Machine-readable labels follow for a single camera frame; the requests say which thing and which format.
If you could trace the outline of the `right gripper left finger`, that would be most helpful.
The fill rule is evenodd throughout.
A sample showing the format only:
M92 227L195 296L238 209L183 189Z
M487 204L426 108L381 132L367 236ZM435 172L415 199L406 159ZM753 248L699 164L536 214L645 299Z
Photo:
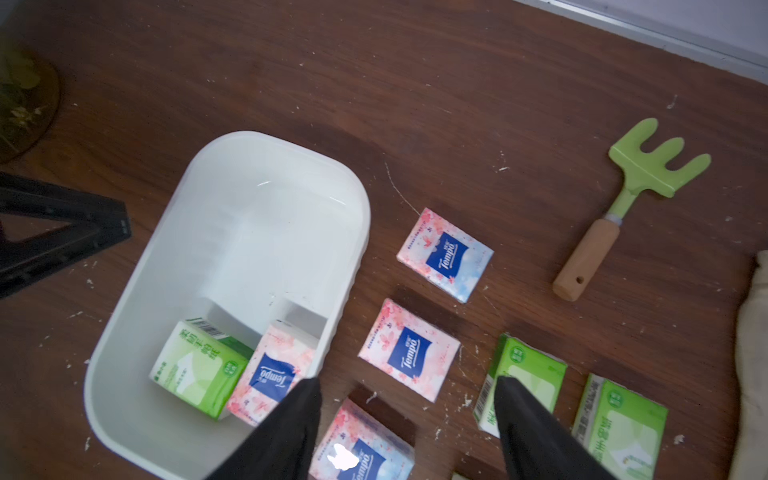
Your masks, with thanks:
M321 419L316 378L303 379L207 478L308 478Z

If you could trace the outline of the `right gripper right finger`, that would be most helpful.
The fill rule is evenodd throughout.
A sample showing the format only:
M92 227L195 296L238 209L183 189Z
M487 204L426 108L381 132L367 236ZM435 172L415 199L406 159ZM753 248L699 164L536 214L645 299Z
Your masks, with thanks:
M519 380L497 379L494 409L510 479L612 477Z

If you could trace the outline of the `pink tissue pack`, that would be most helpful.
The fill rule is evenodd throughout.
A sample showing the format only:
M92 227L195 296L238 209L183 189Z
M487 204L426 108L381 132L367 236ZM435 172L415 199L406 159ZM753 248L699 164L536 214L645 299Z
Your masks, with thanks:
M273 321L238 381L227 410L251 426L258 426L306 377L318 339L285 321Z
M387 298L358 357L434 403L459 348L459 340Z
M425 208L396 258L465 304L493 254L491 248Z
M351 399L341 403L318 444L309 474L315 479L407 479L415 453L404 440Z

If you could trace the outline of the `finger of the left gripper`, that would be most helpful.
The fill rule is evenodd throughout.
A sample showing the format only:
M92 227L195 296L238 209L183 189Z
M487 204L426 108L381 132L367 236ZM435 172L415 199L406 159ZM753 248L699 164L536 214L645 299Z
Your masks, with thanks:
M132 236L123 202L8 173L1 175L1 212L63 224L19 241L1 236L2 298Z

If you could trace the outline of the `white storage box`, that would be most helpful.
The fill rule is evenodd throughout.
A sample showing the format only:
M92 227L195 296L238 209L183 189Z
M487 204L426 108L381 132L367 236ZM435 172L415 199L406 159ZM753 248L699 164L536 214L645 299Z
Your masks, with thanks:
M90 427L164 479L202 479L250 434L150 381L173 327L201 317L255 346L274 320L314 335L321 370L369 238L351 169L257 132L221 136L191 160L87 368Z

